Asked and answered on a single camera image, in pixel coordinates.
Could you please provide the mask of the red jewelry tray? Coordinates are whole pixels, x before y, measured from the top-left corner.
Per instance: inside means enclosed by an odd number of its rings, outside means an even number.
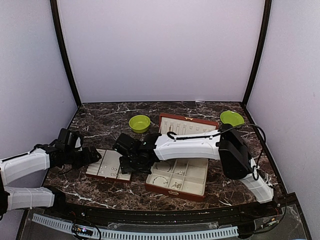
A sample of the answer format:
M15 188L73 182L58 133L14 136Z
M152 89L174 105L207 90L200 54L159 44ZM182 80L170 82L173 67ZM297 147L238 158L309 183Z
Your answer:
M120 157L114 150L97 149L101 159L87 166L85 175L87 177L121 183L130 183L131 174L122 174L120 168Z

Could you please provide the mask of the red jewelry box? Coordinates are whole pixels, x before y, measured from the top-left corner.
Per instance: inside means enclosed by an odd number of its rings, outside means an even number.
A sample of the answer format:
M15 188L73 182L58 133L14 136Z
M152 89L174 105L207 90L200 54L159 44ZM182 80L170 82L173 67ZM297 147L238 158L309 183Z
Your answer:
M215 121L168 113L159 115L159 133L161 134L167 132L178 135L200 134L218 128L219 124ZM156 162L145 181L145 189L165 196L202 202L205 198L208 165L209 160L205 158L177 158ZM177 175L178 171L185 171L185 175ZM167 178L166 187L152 184L153 179L158 176Z

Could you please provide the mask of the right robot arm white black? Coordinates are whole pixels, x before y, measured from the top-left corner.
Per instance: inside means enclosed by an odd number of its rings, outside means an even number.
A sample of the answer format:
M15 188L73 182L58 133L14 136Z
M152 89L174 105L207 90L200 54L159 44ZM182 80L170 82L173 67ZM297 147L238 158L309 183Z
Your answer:
M143 140L121 133L113 149L119 158L122 173L149 173L154 163L173 159L213 159L222 164L225 177L241 181L258 203L255 213L266 217L275 208L274 187L259 173L259 161L254 160L237 127L223 124L210 132L178 135L151 133Z

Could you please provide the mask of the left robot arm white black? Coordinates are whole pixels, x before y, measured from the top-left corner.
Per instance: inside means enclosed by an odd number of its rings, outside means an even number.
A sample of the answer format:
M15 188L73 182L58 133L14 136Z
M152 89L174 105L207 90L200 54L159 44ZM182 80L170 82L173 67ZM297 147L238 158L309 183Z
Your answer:
M50 144L36 144L31 151L0 161L0 214L19 209L51 208L60 218L71 213L66 195L55 187L12 187L10 183L55 167L73 170L98 162L102 156L94 146L84 147L76 131L62 128Z

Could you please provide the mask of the silver bangle lower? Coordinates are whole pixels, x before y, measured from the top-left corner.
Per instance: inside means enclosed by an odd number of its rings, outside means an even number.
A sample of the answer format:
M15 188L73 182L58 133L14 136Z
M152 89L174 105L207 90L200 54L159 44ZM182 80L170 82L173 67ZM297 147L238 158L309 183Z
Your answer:
M166 187L168 180L164 176L157 176L153 179L152 184L158 187Z

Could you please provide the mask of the green bowl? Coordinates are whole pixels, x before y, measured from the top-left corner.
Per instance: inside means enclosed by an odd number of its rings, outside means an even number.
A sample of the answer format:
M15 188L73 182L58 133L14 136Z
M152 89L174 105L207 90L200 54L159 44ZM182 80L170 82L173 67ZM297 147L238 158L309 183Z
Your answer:
M146 115L136 115L129 120L129 126L134 133L142 134L148 131L151 120Z

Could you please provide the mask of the gold charm in box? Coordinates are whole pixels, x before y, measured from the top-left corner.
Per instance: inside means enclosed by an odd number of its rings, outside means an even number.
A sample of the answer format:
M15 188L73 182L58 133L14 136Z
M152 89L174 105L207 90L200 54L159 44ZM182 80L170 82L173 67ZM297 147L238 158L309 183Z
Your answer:
M184 176L185 175L185 171L184 170L180 170L180 171L177 171L175 174L176 175L180 175L180 176Z

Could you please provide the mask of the small circuit board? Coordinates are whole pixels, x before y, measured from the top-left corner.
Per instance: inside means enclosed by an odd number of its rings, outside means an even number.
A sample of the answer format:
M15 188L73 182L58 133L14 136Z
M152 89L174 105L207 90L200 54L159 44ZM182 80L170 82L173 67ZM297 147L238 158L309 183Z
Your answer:
M71 227L71 232L76 235L86 235L86 236L92 236L93 231L91 229L88 229L81 225L73 224Z

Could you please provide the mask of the green plate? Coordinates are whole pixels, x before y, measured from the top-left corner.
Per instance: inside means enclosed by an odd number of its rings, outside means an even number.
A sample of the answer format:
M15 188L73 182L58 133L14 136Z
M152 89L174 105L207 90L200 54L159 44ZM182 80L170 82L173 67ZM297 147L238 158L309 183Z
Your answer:
M220 120L223 124L230 124L233 127L245 123L244 118L238 112L227 110L220 114Z

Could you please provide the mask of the right black frame post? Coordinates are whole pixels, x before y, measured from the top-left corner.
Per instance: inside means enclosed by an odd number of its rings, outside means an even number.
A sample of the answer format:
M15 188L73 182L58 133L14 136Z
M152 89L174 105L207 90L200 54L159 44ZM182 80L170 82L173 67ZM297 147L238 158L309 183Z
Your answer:
M273 2L272 0L264 1L264 8L263 8L263 14L262 14L262 20L261 20L261 27L259 31L259 37L257 41L257 47L256 47L250 75L248 78L247 86L241 102L244 108L246 108L249 103L251 93L253 91L253 87L255 84L255 80L258 74L258 69L260 66L260 62L261 62L261 58L262 58L262 54L265 46L265 40L267 36L269 21L270 21L272 2Z

